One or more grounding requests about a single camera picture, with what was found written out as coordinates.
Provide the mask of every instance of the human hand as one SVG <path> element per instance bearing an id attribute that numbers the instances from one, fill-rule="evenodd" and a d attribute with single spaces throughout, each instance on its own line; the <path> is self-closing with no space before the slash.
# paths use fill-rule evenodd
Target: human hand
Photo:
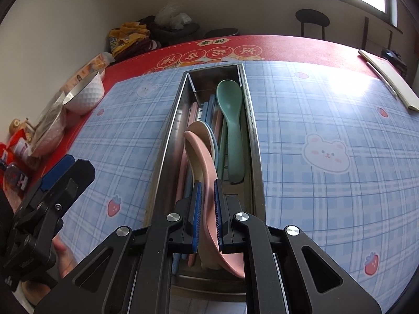
<path id="1" fill-rule="evenodd" d="M 74 267 L 77 261 L 73 252 L 61 241 L 57 235 L 52 239 L 55 252 L 57 254 L 58 272 L 61 278 L 64 278 Z M 45 295 L 51 290 L 47 285 L 33 281 L 22 282 L 22 290 L 26 299 L 34 306 L 36 306 Z"/>

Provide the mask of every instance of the black stool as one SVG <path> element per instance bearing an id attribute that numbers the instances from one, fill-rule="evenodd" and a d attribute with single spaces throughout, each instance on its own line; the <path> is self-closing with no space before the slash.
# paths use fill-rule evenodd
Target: black stool
<path id="1" fill-rule="evenodd" d="M 238 35 L 237 28 L 220 28 L 218 30 L 210 30 L 205 33 L 204 39 L 209 39 L 210 37 L 226 37 Z"/>
<path id="2" fill-rule="evenodd" d="M 330 25 L 329 18 L 320 13 L 318 10 L 313 9 L 300 9 L 295 13 L 295 17 L 301 22 L 301 36 L 304 37 L 304 24 L 313 23 L 321 26 L 322 39 L 324 40 L 324 28 Z"/>

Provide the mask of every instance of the white bowl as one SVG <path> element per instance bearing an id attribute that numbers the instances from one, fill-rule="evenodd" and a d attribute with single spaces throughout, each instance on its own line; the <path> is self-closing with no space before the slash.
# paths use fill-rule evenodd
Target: white bowl
<path id="1" fill-rule="evenodd" d="M 83 78 L 65 96 L 63 106 L 78 115 L 85 115 L 93 110 L 102 100 L 105 89 L 98 71 Z"/>
<path id="2" fill-rule="evenodd" d="M 103 81 L 103 79 L 105 78 L 105 69 L 100 69 L 100 70 L 98 70 L 98 72 L 99 72 L 100 77 L 101 77 L 101 79 Z"/>
<path id="3" fill-rule="evenodd" d="M 53 152 L 64 137 L 65 109 L 60 106 L 46 114 L 31 143 L 31 156 L 42 157 Z"/>

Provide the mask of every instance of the metal screw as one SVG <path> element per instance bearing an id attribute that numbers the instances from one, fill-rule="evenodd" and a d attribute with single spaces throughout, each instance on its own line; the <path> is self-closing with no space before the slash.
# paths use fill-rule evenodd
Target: metal screw
<path id="1" fill-rule="evenodd" d="M 179 221 L 181 219 L 181 216 L 177 213 L 171 213 L 171 214 L 167 215 L 166 219 L 169 222 L 176 222 L 176 221 Z"/>
<path id="2" fill-rule="evenodd" d="M 235 217 L 236 217 L 236 220 L 242 221 L 242 222 L 247 221 L 249 219 L 249 215 L 246 213 L 237 213 Z"/>
<path id="3" fill-rule="evenodd" d="M 127 236 L 128 234 L 129 234 L 129 228 L 127 226 L 122 226 L 117 229 L 117 235 L 120 237 Z"/>
<path id="4" fill-rule="evenodd" d="M 291 236 L 297 236 L 300 233 L 300 230 L 296 226 L 287 226 L 286 233 Z"/>

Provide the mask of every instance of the plastic spoon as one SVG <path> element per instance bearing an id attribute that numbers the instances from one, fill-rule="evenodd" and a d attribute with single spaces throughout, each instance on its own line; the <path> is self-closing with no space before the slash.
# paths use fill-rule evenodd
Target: plastic spoon
<path id="1" fill-rule="evenodd" d="M 217 86 L 218 106 L 223 112 L 228 130 L 228 177 L 232 183 L 244 178 L 244 156 L 240 131 L 240 111 L 243 95 L 233 80 L 223 80 Z"/>
<path id="2" fill-rule="evenodd" d="M 196 134 L 204 142 L 208 151 L 211 153 L 212 162 L 214 163 L 215 162 L 214 142 L 212 141 L 212 136 L 206 123 L 200 120 L 194 121 L 191 125 L 188 126 L 187 130 Z"/>
<path id="3" fill-rule="evenodd" d="M 194 136 L 194 138 L 202 144 L 201 145 L 201 150 L 206 152 L 205 158 L 207 159 L 207 163 L 209 165 L 213 166 L 212 158 L 211 158 L 211 156 L 209 154 L 209 151 L 207 150 L 207 147 L 204 144 L 204 142 L 196 134 L 194 134 L 190 131 L 185 131 L 184 136 L 185 136 L 186 133 L 192 134 Z M 186 139 L 186 136 L 185 136 L 185 151 L 186 151 L 186 156 L 188 157 L 189 163 L 190 163 L 191 168 L 192 168 L 192 174 L 194 176 L 194 181 L 198 180 L 202 184 L 205 184 L 204 172 L 202 170 L 200 159 L 199 159 L 198 155 L 196 154 L 195 149 L 192 147 L 192 145 Z M 204 189 L 203 197 L 204 197 L 204 209 L 205 209 L 205 197 L 207 197 L 206 196 L 206 187 Z M 215 254 L 212 253 L 210 248 L 209 248 L 210 242 L 208 242 L 208 239 L 206 239 L 206 236 L 204 235 L 203 222 L 204 222 L 204 216 L 201 216 L 201 228 L 200 228 L 200 240 L 198 242 L 198 253 L 200 254 L 200 257 L 201 257 L 202 266 L 210 268 L 210 269 L 219 269 L 220 266 L 217 263 L 217 258 L 215 256 Z M 191 254 L 191 255 L 189 255 L 188 265 L 191 266 L 194 263 L 195 263 L 195 254 Z"/>
<path id="4" fill-rule="evenodd" d="M 214 132 L 212 132 L 211 128 L 208 126 L 208 124 L 206 122 L 204 122 L 204 124 L 206 125 L 206 127 L 208 128 L 209 133 L 211 134 L 211 138 L 212 138 L 212 142 L 214 144 L 213 148 L 214 148 L 214 166 L 217 169 L 218 166 L 218 144 L 217 144 L 217 140 L 215 139 L 215 135 Z"/>
<path id="5" fill-rule="evenodd" d="M 211 155 L 204 142 L 190 131 L 184 132 L 185 150 L 194 170 L 194 176 L 203 178 L 204 209 L 201 216 L 200 253 L 204 267 L 217 269 L 222 266 L 233 275 L 244 278 L 243 254 L 222 254 L 218 249 L 217 224 L 215 221 L 214 181 L 217 178 Z"/>

